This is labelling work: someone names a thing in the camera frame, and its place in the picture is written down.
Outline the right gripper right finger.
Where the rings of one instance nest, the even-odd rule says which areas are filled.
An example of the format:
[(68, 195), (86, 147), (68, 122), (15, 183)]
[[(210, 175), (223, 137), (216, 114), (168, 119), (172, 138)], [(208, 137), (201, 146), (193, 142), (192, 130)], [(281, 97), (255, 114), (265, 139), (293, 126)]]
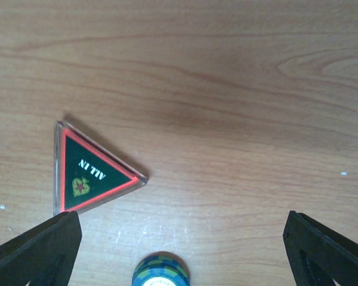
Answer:
[(358, 285), (358, 244), (291, 210), (283, 241), (297, 285)]

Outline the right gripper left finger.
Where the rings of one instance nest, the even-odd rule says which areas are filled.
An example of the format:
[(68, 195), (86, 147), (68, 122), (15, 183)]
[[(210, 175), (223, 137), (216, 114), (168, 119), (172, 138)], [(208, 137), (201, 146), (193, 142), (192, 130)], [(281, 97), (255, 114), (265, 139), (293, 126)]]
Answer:
[(67, 285), (82, 239), (76, 211), (0, 245), (0, 285)]

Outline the triangular all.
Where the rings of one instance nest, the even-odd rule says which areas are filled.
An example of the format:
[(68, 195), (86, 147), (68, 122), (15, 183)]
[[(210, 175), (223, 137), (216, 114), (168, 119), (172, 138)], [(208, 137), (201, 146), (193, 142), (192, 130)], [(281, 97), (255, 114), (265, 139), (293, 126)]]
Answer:
[(53, 215), (83, 213), (147, 182), (141, 172), (74, 125), (55, 123)]

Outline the blue green chip stack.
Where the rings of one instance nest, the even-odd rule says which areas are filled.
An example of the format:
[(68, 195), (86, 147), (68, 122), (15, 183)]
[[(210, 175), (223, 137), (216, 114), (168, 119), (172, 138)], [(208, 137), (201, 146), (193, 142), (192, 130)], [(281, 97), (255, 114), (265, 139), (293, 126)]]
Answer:
[(131, 285), (190, 286), (190, 271), (184, 260), (170, 252), (155, 252), (136, 266)]

